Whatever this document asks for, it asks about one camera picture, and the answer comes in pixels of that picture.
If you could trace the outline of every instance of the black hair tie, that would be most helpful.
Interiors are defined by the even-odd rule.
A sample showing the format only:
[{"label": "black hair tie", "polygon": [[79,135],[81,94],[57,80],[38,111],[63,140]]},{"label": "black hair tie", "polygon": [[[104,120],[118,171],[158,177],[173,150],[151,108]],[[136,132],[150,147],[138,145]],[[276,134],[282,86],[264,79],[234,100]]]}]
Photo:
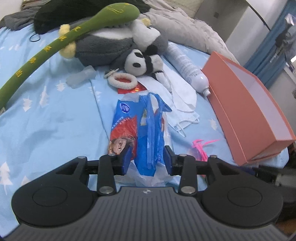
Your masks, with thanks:
[{"label": "black hair tie", "polygon": [[33,35],[29,38],[29,41],[30,41],[30,42],[38,42],[38,41],[41,39],[41,38],[40,38],[40,35],[38,34],[39,39],[38,39],[38,40],[32,40],[32,37],[35,36],[35,35],[37,35],[37,34],[33,34]]}]

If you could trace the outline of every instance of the white face mask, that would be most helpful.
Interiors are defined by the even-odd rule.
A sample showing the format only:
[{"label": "white face mask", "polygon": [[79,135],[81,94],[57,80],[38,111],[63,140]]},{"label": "white face mask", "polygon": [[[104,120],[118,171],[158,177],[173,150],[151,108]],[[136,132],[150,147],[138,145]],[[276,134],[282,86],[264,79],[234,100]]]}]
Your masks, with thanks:
[{"label": "white face mask", "polygon": [[180,75],[163,63],[163,72],[170,82],[173,102],[176,108],[184,112],[192,112],[196,108],[196,91]]},{"label": "white face mask", "polygon": [[158,94],[162,100],[172,109],[172,112],[166,113],[168,124],[182,136],[186,136],[184,133],[184,128],[192,123],[197,124],[199,122],[199,115],[195,111],[185,112],[178,110],[176,105],[184,108],[184,101],[181,98],[175,98],[173,102],[172,94],[157,80],[149,76],[141,76],[137,79],[142,85],[146,87],[148,91]]}]

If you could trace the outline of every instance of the blue curtain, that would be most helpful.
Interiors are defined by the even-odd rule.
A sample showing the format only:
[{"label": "blue curtain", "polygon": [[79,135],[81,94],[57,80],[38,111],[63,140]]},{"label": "blue curtain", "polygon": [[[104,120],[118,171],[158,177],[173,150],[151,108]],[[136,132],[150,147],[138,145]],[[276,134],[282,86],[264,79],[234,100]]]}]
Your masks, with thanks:
[{"label": "blue curtain", "polygon": [[270,60],[276,52],[275,40],[277,36],[285,30],[285,16],[288,13],[296,16],[296,0],[289,0],[287,2],[273,28],[244,66],[247,70],[255,74],[266,88],[269,88],[274,83],[286,64],[285,54],[282,54],[272,62],[270,62]]}]

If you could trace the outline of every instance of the green plush toy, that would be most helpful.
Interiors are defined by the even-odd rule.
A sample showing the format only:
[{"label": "green plush toy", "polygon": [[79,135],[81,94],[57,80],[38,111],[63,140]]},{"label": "green plush toy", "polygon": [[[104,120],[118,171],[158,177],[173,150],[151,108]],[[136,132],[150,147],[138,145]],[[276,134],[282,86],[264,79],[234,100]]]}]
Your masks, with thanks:
[{"label": "green plush toy", "polygon": [[76,38],[104,27],[117,26],[131,22],[138,18],[139,14],[140,11],[138,8],[132,4],[114,3],[103,8],[90,20],[60,36],[33,56],[4,84],[0,89],[0,110],[5,107],[12,95],[35,70]]}]

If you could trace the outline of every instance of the light blue bedsheet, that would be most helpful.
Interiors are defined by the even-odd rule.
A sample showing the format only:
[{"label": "light blue bedsheet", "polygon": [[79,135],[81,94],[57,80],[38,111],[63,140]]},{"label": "light blue bedsheet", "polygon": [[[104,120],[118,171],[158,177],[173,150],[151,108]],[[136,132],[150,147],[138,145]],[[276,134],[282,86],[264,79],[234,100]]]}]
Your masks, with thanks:
[{"label": "light blue bedsheet", "polygon": [[[38,42],[30,42],[33,34],[32,25],[16,32],[0,30],[0,87],[34,54],[58,37],[54,31],[42,35]],[[181,48],[195,64],[201,67],[205,64],[208,55]],[[0,116],[1,236],[17,226],[10,201],[23,183],[77,156],[95,160],[106,154],[115,104],[120,95],[103,79],[107,67],[98,68],[95,80],[86,81],[77,89],[68,87],[66,78],[82,69],[77,59],[66,60],[55,54],[25,81],[10,99],[8,110]],[[200,95],[197,95],[196,112],[200,122],[185,129],[186,138],[170,129],[175,153],[190,153],[195,139],[219,139],[205,146],[205,151],[234,164],[216,115],[208,100]],[[266,163],[283,167],[287,161],[285,149]],[[199,183],[204,189],[201,178]],[[96,177],[91,177],[89,187],[94,189],[95,186]]]}]

